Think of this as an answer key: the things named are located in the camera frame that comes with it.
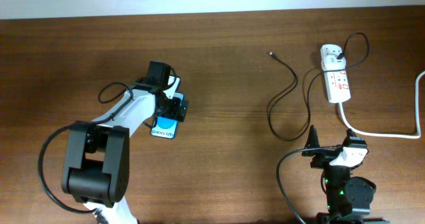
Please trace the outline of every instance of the white power strip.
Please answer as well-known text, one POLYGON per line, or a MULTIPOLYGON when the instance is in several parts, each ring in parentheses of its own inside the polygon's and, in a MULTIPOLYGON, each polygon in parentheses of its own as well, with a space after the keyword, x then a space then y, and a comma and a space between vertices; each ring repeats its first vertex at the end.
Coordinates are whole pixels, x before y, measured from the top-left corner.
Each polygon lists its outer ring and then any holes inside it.
MULTIPOLYGON (((323 71, 341 70, 345 68, 345 57, 337 59, 342 53, 341 47, 337 45, 323 45, 320 49, 321 67, 323 71)), ((331 103, 345 102, 351 98, 350 88, 348 85, 347 72, 326 72, 325 83, 327 91, 327 99, 331 103)))

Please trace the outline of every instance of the power cord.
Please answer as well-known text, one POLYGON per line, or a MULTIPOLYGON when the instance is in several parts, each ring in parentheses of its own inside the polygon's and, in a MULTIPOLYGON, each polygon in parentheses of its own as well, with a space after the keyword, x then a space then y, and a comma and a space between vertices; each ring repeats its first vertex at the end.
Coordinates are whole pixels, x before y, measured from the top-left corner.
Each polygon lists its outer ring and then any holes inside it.
POLYGON ((405 134, 375 134, 375 133, 369 133, 369 132, 363 132, 360 130, 357 130, 353 128, 347 121, 344 115, 344 109, 343 109, 343 103, 339 103, 339 111, 341 113, 342 120, 346 127, 352 129, 352 131, 366 135, 366 136, 375 136, 375 137, 384 137, 384 138, 410 138, 410 139, 417 139, 420 138, 420 123, 419 123, 419 80, 424 76, 425 71, 421 72, 418 75, 418 78, 416 78, 415 82, 415 89, 414 89, 414 114, 415 114, 415 121, 416 121, 416 134, 414 135, 405 135, 405 134))
POLYGON ((131 90, 131 88, 129 87, 129 86, 127 86, 126 84, 124 84, 124 83, 122 83, 122 82, 112 82, 112 83, 110 83, 110 84, 108 84, 107 86, 105 86, 105 88, 103 88, 103 89, 101 89, 101 91, 99 92, 99 95, 98 95, 98 101, 101 103, 101 104, 105 104, 105 103, 108 103, 108 102, 111 102, 111 101, 113 101, 113 100, 115 100, 116 98, 118 98, 121 94, 123 94, 126 90, 128 90, 128 92, 130 93, 130 96, 129 96, 129 98, 122 104, 122 105, 120 105, 120 107, 118 107, 118 109, 116 110, 116 111, 114 111, 114 112, 112 112, 107 118, 105 118, 105 119, 103 119, 103 120, 99 120, 99 121, 95 121, 95 122, 85 122, 85 123, 75 123, 75 124, 71 124, 71 125, 67 125, 67 126, 64 126, 64 127, 61 127, 61 128, 59 128, 58 130, 56 130, 55 132, 53 132, 47 139, 46 139, 46 141, 44 141, 44 144, 42 145, 42 148, 41 148, 41 151, 40 151, 40 154, 39 154, 39 162, 38 162, 38 167, 37 167, 37 170, 38 170, 38 173, 39 173, 39 179, 40 179, 40 182, 41 182, 41 186, 42 186, 42 188, 44 189, 44 191, 46 192, 46 194, 47 194, 47 196, 54 202, 54 203, 56 203, 59 207, 61 207, 61 208, 63 208, 63 209, 65 209, 65 210, 67 210, 67 211, 70 211, 70 212, 72 212, 72 213, 78 213, 78 214, 90 214, 90 213, 94 213, 94 212, 96 212, 97 211, 97 209, 93 209, 93 210, 79 210, 79 209, 75 209, 75 208, 73 208, 73 207, 70 207, 70 206, 67 206, 65 203, 63 203, 63 202, 61 202, 53 193, 52 193, 52 191, 48 188, 48 185, 47 185, 47 183, 46 183, 46 179, 44 178, 44 173, 43 173, 43 160, 44 160, 44 155, 45 155, 45 153, 46 153, 46 150, 47 150, 47 147, 48 147, 48 145, 50 144, 50 142, 55 138, 55 137, 57 137, 59 134, 61 134, 61 133, 63 133, 63 132, 65 132, 65 131, 67 131, 67 130, 70 130, 71 128, 74 128, 74 127, 76 127, 76 126, 91 126, 91 125, 97 125, 97 124, 103 124, 103 123, 105 123, 105 122, 107 122, 107 121, 109 121, 109 120, 111 120, 113 117, 115 117, 115 115, 117 114, 117 113, 119 113, 120 111, 121 111, 121 109, 125 106, 125 105, 127 105, 131 100, 133 100, 133 91, 131 90), (102 95, 102 93, 107 89, 107 88, 109 88, 109 87, 111 87, 112 85, 115 85, 115 84, 119 84, 119 85, 122 85, 122 86, 124 86, 126 89, 124 90, 124 91, 122 91, 122 92, 120 92, 117 96, 115 96, 115 97, 113 97, 112 99, 110 99, 110 100, 106 100, 106 101, 102 101, 101 99, 100 99, 100 97, 101 97, 101 95, 102 95))
POLYGON ((290 200, 288 199, 284 187, 282 185, 282 181, 280 180, 280 166, 282 164, 282 162, 289 156, 291 156, 292 154, 296 154, 299 152, 306 152, 306 151, 316 151, 316 150, 328 150, 328 149, 336 149, 338 148, 338 146, 327 146, 327 147, 319 147, 319 148, 302 148, 299 150, 294 150, 288 154, 286 154, 281 160, 279 160, 278 162, 278 166, 276 168, 276 178, 278 180, 278 185, 280 188, 280 191, 282 192, 282 195, 284 196, 284 199, 286 201, 286 203, 288 204, 288 206, 290 207, 291 211, 294 213, 294 215, 297 217, 297 219, 299 220, 299 222, 306 224, 306 222, 302 219, 302 217, 299 215, 299 213, 295 210, 295 207, 291 204, 290 200))
POLYGON ((290 71, 291 71, 291 73, 292 73, 292 75, 294 76, 294 78, 295 78, 295 80, 296 80, 296 83, 295 83, 295 85, 291 88, 291 89, 289 89, 289 91, 287 91, 287 92, 285 92, 285 93, 283 93, 274 103, 273 103, 273 105, 271 105, 271 107, 270 107, 270 109, 268 110, 268 115, 267 115, 267 121, 268 121, 268 125, 269 125, 269 128, 270 128, 270 130, 272 131, 272 133, 273 133, 273 135, 275 135, 277 138, 279 138, 279 139, 281 139, 281 140, 283 140, 283 141, 295 141, 295 140, 297 140, 298 138, 300 138, 301 136, 303 136, 304 134, 305 134, 305 132, 307 131, 307 129, 309 128, 309 126, 310 126, 310 121, 311 121, 311 109, 310 109, 310 101, 309 101, 309 99, 310 99, 310 90, 311 90, 311 86, 312 86, 312 84, 313 84, 313 82, 314 82, 314 80, 318 77, 318 76, 320 76, 321 74, 324 74, 324 73, 326 73, 326 72, 338 72, 338 71, 344 71, 344 70, 349 70, 349 69, 351 69, 351 68, 354 68, 354 67, 356 67, 356 66, 358 66, 359 64, 361 64, 361 63, 363 63, 365 60, 366 60, 366 58, 368 57, 368 55, 369 55, 369 40, 367 39, 367 36, 364 34, 364 33, 362 33, 362 32, 358 32, 358 33, 353 33, 353 34, 351 34, 348 38, 347 38, 347 40, 345 41, 345 44, 344 44, 344 49, 343 49, 343 52, 337 57, 337 58, 339 58, 339 59, 341 59, 341 58, 343 58, 344 56, 345 56, 345 51, 346 51, 346 49, 347 49, 347 44, 348 44, 348 42, 350 41, 350 39, 351 38, 353 38, 353 37, 355 37, 355 36, 357 36, 357 35, 360 35, 360 36, 362 36, 364 39, 365 39, 365 42, 366 42, 366 47, 367 47, 367 50, 366 50, 366 54, 364 55, 364 57, 358 62, 358 63, 356 63, 356 64, 354 64, 354 65, 352 65, 352 66, 350 66, 350 67, 347 67, 347 68, 343 68, 343 69, 340 69, 340 70, 328 70, 328 71, 321 71, 319 74, 316 74, 316 76, 314 76, 313 77, 313 79, 311 80, 311 82, 310 82, 310 85, 308 86, 308 89, 307 89, 307 102, 306 102, 306 106, 307 106, 307 125, 305 126, 305 128, 303 129, 303 131, 298 135, 298 136, 296 136, 296 137, 294 137, 294 138, 284 138, 284 137, 282 137, 281 135, 279 135, 275 130, 274 130, 274 128, 273 128, 273 125, 272 125, 272 110, 273 110, 273 107, 283 98, 283 97, 285 97, 286 95, 288 95, 291 91, 293 91, 294 90, 294 88, 298 85, 298 77, 297 77, 297 74, 294 72, 294 70, 288 65, 288 64, 286 64, 285 62, 283 62, 283 61, 281 61, 273 52, 270 52, 269 53, 269 55, 273 58, 273 59, 275 59, 275 60, 277 60, 278 62, 280 62, 281 64, 283 64, 286 68, 288 68, 290 71))

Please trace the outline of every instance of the power outlet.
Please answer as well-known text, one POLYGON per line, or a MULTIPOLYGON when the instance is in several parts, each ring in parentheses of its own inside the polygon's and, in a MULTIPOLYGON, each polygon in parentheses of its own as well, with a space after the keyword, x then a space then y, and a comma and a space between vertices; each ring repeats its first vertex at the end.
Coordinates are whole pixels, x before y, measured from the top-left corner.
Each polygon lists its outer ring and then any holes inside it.
MULTIPOLYGON (((323 71, 344 69, 346 65, 345 57, 337 59, 341 53, 342 49, 337 45, 323 45, 320 49, 323 71)), ((327 99, 330 103, 345 102, 351 98, 347 72, 345 70, 326 72, 324 76, 327 99)))

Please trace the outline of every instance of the wood surface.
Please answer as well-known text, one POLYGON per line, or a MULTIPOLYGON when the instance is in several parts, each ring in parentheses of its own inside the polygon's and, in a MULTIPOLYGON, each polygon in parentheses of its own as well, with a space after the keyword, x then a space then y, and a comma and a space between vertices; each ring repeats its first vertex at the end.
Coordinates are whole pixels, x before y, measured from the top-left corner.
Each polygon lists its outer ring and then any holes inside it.
MULTIPOLYGON (((279 133, 293 136, 307 118, 303 91, 319 72, 320 46, 342 46, 356 31, 368 35, 371 53, 349 71, 347 118, 360 130, 413 133, 414 81, 425 70, 425 7, 0 21, 0 223, 95 223, 46 196, 37 177, 41 145, 57 128, 106 112, 113 104, 99 104, 98 91, 144 76, 150 60, 175 67, 189 110, 174 140, 154 138, 146 127, 131 137, 126 197, 133 214, 143 223, 295 223, 276 164, 307 136, 283 142, 267 126, 267 103, 292 82, 268 52, 300 79, 273 117, 279 133)), ((364 51, 362 39, 353 39, 348 64, 364 51)), ((311 90, 311 123, 322 146, 340 144, 346 127, 323 87, 319 78, 311 90)), ((422 81, 422 126, 424 88, 422 81)), ((66 203, 84 208, 60 188, 66 139, 60 135, 48 148, 46 180, 66 203)), ((369 217, 425 223, 424 137, 366 142, 370 153, 354 174, 378 187, 369 217)), ((321 171, 309 162, 294 156, 281 171, 306 218, 327 207, 321 171)))

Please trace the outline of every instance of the white power cord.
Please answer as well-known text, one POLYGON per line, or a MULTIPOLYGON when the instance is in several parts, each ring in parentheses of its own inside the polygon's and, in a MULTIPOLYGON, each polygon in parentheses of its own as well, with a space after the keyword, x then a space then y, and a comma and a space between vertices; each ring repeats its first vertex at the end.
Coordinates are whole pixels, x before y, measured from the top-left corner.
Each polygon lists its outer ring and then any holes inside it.
POLYGON ((347 119, 345 118, 344 115, 344 109, 343 109, 343 103, 340 102, 339 103, 339 110, 341 113, 341 117, 344 121, 344 124, 346 125, 346 127, 352 129, 352 131, 358 133, 358 134, 362 134, 362 135, 366 135, 366 136, 375 136, 375 137, 386 137, 386 138, 410 138, 410 139, 417 139, 420 138, 420 124, 419 124, 419 80, 422 76, 424 76, 425 71, 421 72, 418 75, 418 78, 416 78, 416 82, 415 82, 415 91, 414 91, 414 113, 415 113, 415 119, 416 119, 416 134, 414 135, 405 135, 405 134, 374 134, 374 133, 369 133, 369 132, 363 132, 360 130, 357 130, 355 128, 353 128, 347 121, 347 119))

